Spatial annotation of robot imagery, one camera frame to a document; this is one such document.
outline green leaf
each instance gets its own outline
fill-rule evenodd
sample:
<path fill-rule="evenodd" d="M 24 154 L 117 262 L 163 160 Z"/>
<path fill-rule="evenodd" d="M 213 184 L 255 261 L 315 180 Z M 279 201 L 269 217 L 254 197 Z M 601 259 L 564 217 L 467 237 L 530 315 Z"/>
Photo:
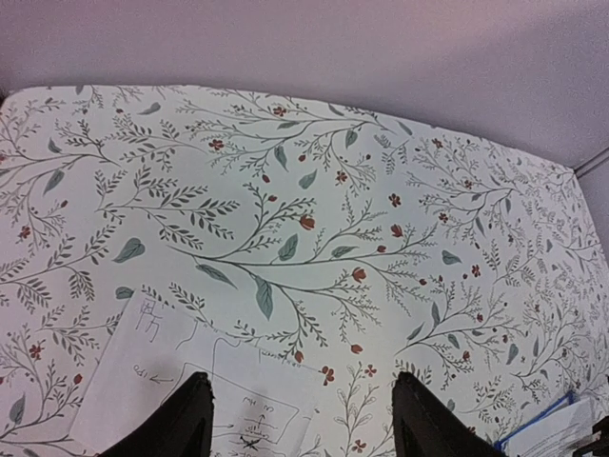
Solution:
<path fill-rule="evenodd" d="M 358 132 L 355 130 L 348 130 L 346 132 L 346 136 L 344 137 L 344 147 L 346 149 L 349 148 L 353 143 L 355 143 L 358 139 Z"/>
<path fill-rule="evenodd" d="M 408 336 L 407 340 L 408 340 L 408 341 L 410 341 L 410 340 L 414 340 L 414 339 L 417 337 L 417 335 L 418 335 L 419 333 L 421 333 L 421 330 L 422 330 L 422 326 L 423 326 L 423 325 L 424 325 L 424 322 L 423 322 L 421 325 L 419 325 L 417 328 L 415 328 L 414 330 L 412 330 L 412 333 L 410 333 L 410 335 Z"/>
<path fill-rule="evenodd" d="M 403 123 L 401 123 L 400 121 L 398 121 L 398 125 L 402 128 L 403 131 L 405 131 L 406 133 L 408 133 L 410 136 L 412 136 L 412 130 L 409 129 L 407 126 L 405 126 Z"/>
<path fill-rule="evenodd" d="M 459 349 L 459 340 L 457 339 L 457 337 L 455 335 L 453 335 L 452 333 L 450 333 L 446 338 L 448 338 L 448 341 L 450 342 L 451 345 L 453 345 L 455 348 Z"/>
<path fill-rule="evenodd" d="M 337 116 L 341 116 L 344 117 L 344 114 L 342 114 L 340 111 L 338 111 L 336 108 L 334 108 L 332 105 L 330 105 L 329 103 L 327 104 L 327 108 L 332 111 L 334 114 L 336 114 Z"/>
<path fill-rule="evenodd" d="M 436 302 L 431 306 L 431 317 L 434 319 L 434 328 L 440 323 L 440 311 Z"/>
<path fill-rule="evenodd" d="M 298 233 L 294 233 L 285 241 L 284 245 L 279 249 L 279 260 L 285 262 L 286 260 L 289 260 L 294 257 L 294 254 L 296 254 L 297 247 Z"/>
<path fill-rule="evenodd" d="M 10 407 L 9 419 L 11 419 L 15 423 L 15 425 L 18 426 L 19 424 L 21 424 L 21 421 L 23 421 L 23 414 L 25 410 L 26 394 L 24 393 L 23 396 L 15 403 L 13 403 L 12 407 Z"/>
<path fill-rule="evenodd" d="M 122 264 L 133 257 L 137 257 L 138 255 L 142 255 L 146 251 L 146 248 L 142 244 L 139 238 L 131 238 L 129 241 L 125 243 L 121 252 L 116 256 L 116 258 L 112 262 L 116 262 L 117 264 Z"/>
<path fill-rule="evenodd" d="M 301 178 L 301 180 L 298 182 L 298 185 L 302 189 L 308 189 L 311 187 L 311 184 L 313 184 L 315 182 L 316 177 L 317 177 L 317 170 L 303 176 Z"/>
<path fill-rule="evenodd" d="M 449 252 L 447 250 L 442 251 L 442 261 L 444 262 L 445 265 L 453 265 L 453 264 L 461 263 L 461 259 L 458 256 L 456 256 L 455 254 L 453 254 L 452 252 Z"/>
<path fill-rule="evenodd" d="M 38 454 L 37 454 L 36 452 L 34 452 L 33 450 L 28 449 L 27 447 L 25 447 L 25 448 L 23 449 L 23 453 L 24 453 L 25 455 L 27 455 L 28 457 L 40 457 L 40 455 L 38 455 Z"/>
<path fill-rule="evenodd" d="M 55 142 L 53 141 L 52 138 L 49 138 L 49 150 L 53 153 L 53 154 L 58 154 L 59 152 L 61 152 L 61 148 L 59 148 Z"/>
<path fill-rule="evenodd" d="M 126 300 L 127 298 L 131 298 L 133 296 L 133 289 L 120 286 L 119 288 L 116 288 L 114 293 L 117 300 Z"/>
<path fill-rule="evenodd" d="M 294 126 L 298 126 L 298 122 L 294 122 L 294 121 L 282 122 L 279 126 L 277 126 L 277 129 L 289 129 Z"/>
<path fill-rule="evenodd" d="M 507 365 L 510 365 L 514 361 L 514 359 L 518 355 L 518 352 L 518 346 L 512 343 L 510 346 L 510 350 L 507 353 Z"/>
<path fill-rule="evenodd" d="M 254 281 L 258 286 L 256 291 L 258 308 L 263 312 L 265 318 L 270 321 L 270 316 L 273 314 L 273 287 L 259 276 L 254 276 Z"/>
<path fill-rule="evenodd" d="M 64 179 L 64 176 L 66 174 L 61 171 L 60 169 L 57 169 L 50 177 L 49 181 L 47 182 L 47 186 L 45 187 L 45 191 L 42 193 L 43 195 L 45 195 L 49 190 L 53 190 L 57 187 L 57 185 L 59 183 L 61 183 L 61 180 Z"/>
<path fill-rule="evenodd" d="M 279 162 L 280 165 L 284 167 L 284 170 L 287 171 L 287 157 L 285 157 L 283 146 L 280 145 L 275 148 L 275 158 L 277 159 L 277 162 Z"/>
<path fill-rule="evenodd" d="M 335 259 L 340 259 L 344 255 L 351 252 L 353 249 L 357 249 L 357 246 L 338 246 L 337 248 L 332 249 L 332 257 Z"/>
<path fill-rule="evenodd" d="M 235 286 L 232 283 L 232 281 L 230 281 L 230 279 L 228 279 L 228 277 L 224 273 L 222 273 L 221 271 L 219 271 L 218 269 L 216 269 L 210 265 L 199 264 L 196 266 L 196 268 L 199 271 L 202 271 L 203 273 L 205 273 L 211 279 L 215 279 L 216 281 L 222 281 L 223 283 L 227 283 L 227 284 L 233 286 L 234 288 L 237 288 L 237 286 Z"/>
<path fill-rule="evenodd" d="M 158 102 L 154 102 L 152 105 L 150 105 L 150 108 L 146 108 L 142 112 L 138 112 L 138 114 L 142 114 L 142 115 L 146 116 L 146 115 L 152 114 L 153 112 L 158 111 L 159 109 L 161 109 L 161 105 Z"/>
<path fill-rule="evenodd" d="M 484 227 L 482 226 L 482 221 L 480 220 L 480 217 L 476 218 L 476 227 L 478 227 L 478 230 L 482 233 L 482 236 L 486 236 L 484 235 Z"/>

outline small red flower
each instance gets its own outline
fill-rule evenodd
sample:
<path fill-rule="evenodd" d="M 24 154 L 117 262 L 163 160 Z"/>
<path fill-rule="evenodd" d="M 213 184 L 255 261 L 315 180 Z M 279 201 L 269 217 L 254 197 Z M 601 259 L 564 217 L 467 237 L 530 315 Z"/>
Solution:
<path fill-rule="evenodd" d="M 358 454 L 361 454 L 366 446 L 368 446 L 368 444 L 362 443 L 362 440 L 355 440 L 355 445 L 351 448 L 351 450 L 356 450 Z"/>
<path fill-rule="evenodd" d="M 211 143 L 209 143 L 209 147 L 214 148 L 216 150 L 220 150 L 224 146 L 225 146 L 225 143 L 222 140 L 211 140 Z"/>
<path fill-rule="evenodd" d="M 322 373 L 325 375 L 324 386 L 327 386 L 327 383 L 334 381 L 334 368 L 325 366 L 322 368 Z"/>
<path fill-rule="evenodd" d="M 400 196 L 396 195 L 395 193 L 392 193 L 391 195 L 389 195 L 389 201 L 391 202 L 391 205 L 393 205 L 393 208 L 397 208 L 399 205 L 402 204 L 402 201 L 400 200 Z"/>
<path fill-rule="evenodd" d="M 284 114 L 287 113 L 287 109 L 285 109 L 284 107 L 277 107 L 273 109 L 273 114 L 275 114 L 276 116 L 279 117 L 284 117 Z"/>
<path fill-rule="evenodd" d="M 403 237 L 403 231 L 401 226 L 394 224 L 393 226 L 391 226 L 391 231 L 393 232 L 393 236 L 395 236 L 396 238 Z"/>
<path fill-rule="evenodd" d="M 42 349 L 44 348 L 41 345 L 31 345 L 31 348 L 29 348 L 29 357 L 34 360 L 40 360 L 40 353 L 42 352 Z"/>
<path fill-rule="evenodd" d="M 19 238 L 21 238 L 22 240 L 25 240 L 30 235 L 31 235 L 31 228 L 29 228 L 28 226 L 22 226 L 21 232 L 19 233 Z"/>
<path fill-rule="evenodd" d="M 344 171 L 337 171 L 336 172 L 336 182 L 337 182 L 336 185 L 338 186 L 339 184 L 344 183 L 346 181 L 346 178 L 347 178 L 347 176 Z"/>
<path fill-rule="evenodd" d="M 363 281 L 365 279 L 365 270 L 360 267 L 355 267 L 355 269 L 351 273 L 351 276 L 353 276 L 353 279 L 356 282 L 360 283 L 361 281 Z"/>
<path fill-rule="evenodd" d="M 372 377 L 377 373 L 377 369 L 372 367 L 372 364 L 370 364 L 368 365 L 368 368 L 363 371 L 363 373 L 367 374 L 369 377 Z"/>
<path fill-rule="evenodd" d="M 303 214 L 301 216 L 301 226 L 305 230 L 313 230 L 315 228 L 315 219 Z"/>

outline sheet of paper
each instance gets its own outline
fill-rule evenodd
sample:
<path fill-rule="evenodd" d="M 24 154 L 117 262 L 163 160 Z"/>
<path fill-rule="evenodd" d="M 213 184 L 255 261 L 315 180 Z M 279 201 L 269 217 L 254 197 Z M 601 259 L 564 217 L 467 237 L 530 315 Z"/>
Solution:
<path fill-rule="evenodd" d="M 505 453 L 512 457 L 571 455 L 569 445 L 592 433 L 594 414 L 589 399 L 564 407 L 514 435 Z"/>
<path fill-rule="evenodd" d="M 137 294 L 104 352 L 71 437 L 107 449 L 198 370 L 209 373 L 215 396 L 214 452 L 298 454 L 314 413 L 309 392 L 322 382 L 320 373 Z"/>

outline floral fabric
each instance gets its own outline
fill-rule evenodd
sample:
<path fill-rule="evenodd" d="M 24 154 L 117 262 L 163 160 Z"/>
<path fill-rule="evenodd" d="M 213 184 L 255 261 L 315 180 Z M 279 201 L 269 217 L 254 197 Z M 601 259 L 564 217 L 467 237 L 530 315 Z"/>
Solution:
<path fill-rule="evenodd" d="M 0 455 L 69 427 L 136 289 L 324 374 L 301 456 L 389 456 L 413 371 L 496 440 L 607 413 L 609 271 L 572 170 L 230 89 L 26 89 L 0 112 Z"/>

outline floral bedsheet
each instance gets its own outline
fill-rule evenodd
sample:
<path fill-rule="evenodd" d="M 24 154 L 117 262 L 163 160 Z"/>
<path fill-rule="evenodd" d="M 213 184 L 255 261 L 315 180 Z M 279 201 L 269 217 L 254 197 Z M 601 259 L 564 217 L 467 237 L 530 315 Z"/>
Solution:
<path fill-rule="evenodd" d="M 319 369 L 301 457 L 393 453 L 411 370 L 496 440 L 609 409 L 609 270 L 572 170 L 327 103 L 26 89 L 0 110 L 0 455 L 69 438 L 136 289 Z"/>

